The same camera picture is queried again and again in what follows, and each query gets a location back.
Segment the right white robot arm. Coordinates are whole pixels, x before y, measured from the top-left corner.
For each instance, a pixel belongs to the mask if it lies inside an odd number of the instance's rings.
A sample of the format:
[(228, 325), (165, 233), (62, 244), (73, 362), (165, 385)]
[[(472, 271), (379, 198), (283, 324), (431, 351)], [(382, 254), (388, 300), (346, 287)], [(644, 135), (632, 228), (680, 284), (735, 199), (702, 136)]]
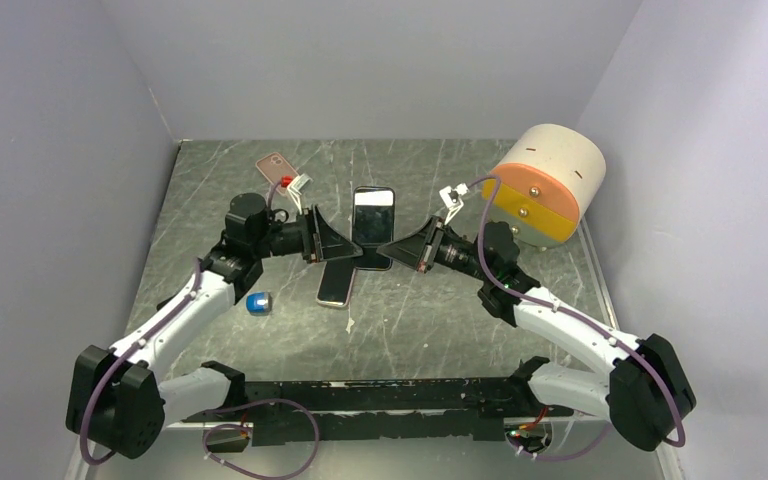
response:
[(673, 345), (604, 325), (555, 296), (518, 265), (505, 222), (489, 222), (469, 241), (432, 216), (419, 230), (377, 247), (377, 253), (419, 273), (444, 266), (481, 281), (477, 295), (494, 318), (561, 347), (585, 365), (578, 371), (533, 359), (509, 392), (513, 408), (532, 415), (566, 407), (611, 423), (632, 446), (681, 447), (683, 420), (697, 400)]

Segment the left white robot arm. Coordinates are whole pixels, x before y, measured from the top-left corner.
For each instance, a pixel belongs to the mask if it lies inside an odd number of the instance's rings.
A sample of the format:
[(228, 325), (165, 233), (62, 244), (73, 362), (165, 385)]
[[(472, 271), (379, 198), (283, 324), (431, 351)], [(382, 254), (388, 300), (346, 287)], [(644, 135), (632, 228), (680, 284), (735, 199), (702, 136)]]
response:
[(202, 328), (244, 299), (265, 259), (298, 254), (312, 264), (362, 252), (316, 206), (289, 219), (258, 193), (233, 198), (219, 242), (196, 261), (181, 290), (131, 334), (107, 348), (90, 345), (77, 357), (66, 426), (78, 434), (83, 459), (107, 461), (92, 455), (92, 444), (135, 459), (168, 425), (200, 412), (237, 418), (246, 406), (244, 373), (210, 361), (167, 380), (172, 362)]

